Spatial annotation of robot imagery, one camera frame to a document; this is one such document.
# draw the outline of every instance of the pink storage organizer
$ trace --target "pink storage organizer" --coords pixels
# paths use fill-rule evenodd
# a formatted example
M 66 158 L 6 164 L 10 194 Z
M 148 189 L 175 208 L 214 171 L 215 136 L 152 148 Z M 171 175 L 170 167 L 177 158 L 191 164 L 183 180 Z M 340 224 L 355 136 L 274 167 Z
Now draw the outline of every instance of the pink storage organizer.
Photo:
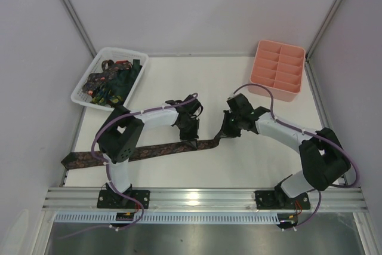
M 291 102 L 301 91 L 304 61 L 304 48 L 261 40 L 250 82 L 266 86 L 276 99 Z M 248 89 L 251 93 L 269 97 L 260 87 L 249 86 Z

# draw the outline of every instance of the pink divided tray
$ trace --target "pink divided tray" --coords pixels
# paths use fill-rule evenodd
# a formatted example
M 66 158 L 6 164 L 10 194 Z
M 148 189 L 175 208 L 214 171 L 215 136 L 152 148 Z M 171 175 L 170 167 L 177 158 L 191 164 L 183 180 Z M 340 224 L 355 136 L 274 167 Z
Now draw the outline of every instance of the pink divided tray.
M 268 87 L 276 99 L 291 102 L 301 90 L 304 61 L 304 48 L 261 40 L 250 82 Z M 248 89 L 251 93 L 269 97 L 260 87 L 249 86 Z

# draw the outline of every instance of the white table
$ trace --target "white table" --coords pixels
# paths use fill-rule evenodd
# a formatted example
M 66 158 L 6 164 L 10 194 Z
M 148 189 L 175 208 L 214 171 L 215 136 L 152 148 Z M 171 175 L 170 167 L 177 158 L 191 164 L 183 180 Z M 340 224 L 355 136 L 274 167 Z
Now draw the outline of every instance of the white table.
M 199 138 L 211 139 L 223 122 L 227 98 L 247 83 L 253 57 L 151 58 L 128 108 L 160 106 L 166 100 L 183 100 L 199 93 L 204 106 Z M 242 89 L 254 108 L 269 107 L 270 99 Z M 291 103 L 275 100 L 275 114 L 304 127 L 321 129 L 304 72 L 301 93 Z M 75 146 L 89 151 L 108 112 L 87 108 Z M 179 141 L 176 127 L 143 133 L 138 146 Z M 178 153 L 132 162 L 129 177 L 135 187 L 147 188 L 272 188 L 301 170 L 299 155 L 273 139 L 246 131 L 236 139 L 223 139 L 215 149 Z M 66 186 L 98 187 L 106 183 L 105 167 L 70 170 Z

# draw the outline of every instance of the white wall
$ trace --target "white wall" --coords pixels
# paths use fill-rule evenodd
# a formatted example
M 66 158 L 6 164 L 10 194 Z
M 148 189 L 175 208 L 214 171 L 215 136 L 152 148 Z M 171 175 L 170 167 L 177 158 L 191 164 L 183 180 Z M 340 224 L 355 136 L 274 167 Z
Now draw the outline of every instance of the white wall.
M 361 170 L 366 202 L 382 235 L 382 0 L 345 0 L 312 62 L 341 144 Z
M 249 54 L 261 39 L 308 48 L 333 0 L 71 0 L 96 50 Z
M 0 242 L 26 208 L 24 254 L 47 189 L 61 179 L 81 112 L 70 93 L 91 57 L 59 0 L 0 8 Z

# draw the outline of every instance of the white plastic basket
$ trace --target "white plastic basket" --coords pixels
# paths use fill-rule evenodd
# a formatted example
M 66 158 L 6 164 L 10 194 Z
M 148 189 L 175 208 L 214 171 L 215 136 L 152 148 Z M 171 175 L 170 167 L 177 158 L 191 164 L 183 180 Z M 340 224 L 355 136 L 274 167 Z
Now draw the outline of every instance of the white plastic basket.
M 86 72 L 82 76 L 80 82 L 77 84 L 70 98 L 72 99 L 73 102 L 86 106 L 86 107 L 93 107 L 94 109 L 112 111 L 113 108 L 110 107 L 109 105 L 99 106 L 99 105 L 90 103 L 92 98 L 90 95 L 82 92 L 82 86 L 85 85 L 85 83 L 87 82 L 89 74 L 102 72 L 101 64 L 103 61 L 113 60 L 114 62 L 116 62 L 121 60 L 129 60 L 132 63 L 134 59 L 140 60 L 140 64 L 142 68 L 138 74 L 137 79 L 134 82 L 133 87 L 131 88 L 129 95 L 126 98 L 126 101 L 124 103 L 124 107 L 126 107 L 131 97 L 133 96 L 134 90 L 137 87 L 140 78 L 142 77 L 143 71 L 146 68 L 147 62 L 149 61 L 149 56 L 144 53 L 126 50 L 126 49 L 120 49 L 120 48 L 110 48 L 110 47 L 102 48 L 101 51 L 98 52 L 96 57 L 91 62 L 89 68 L 86 70 Z

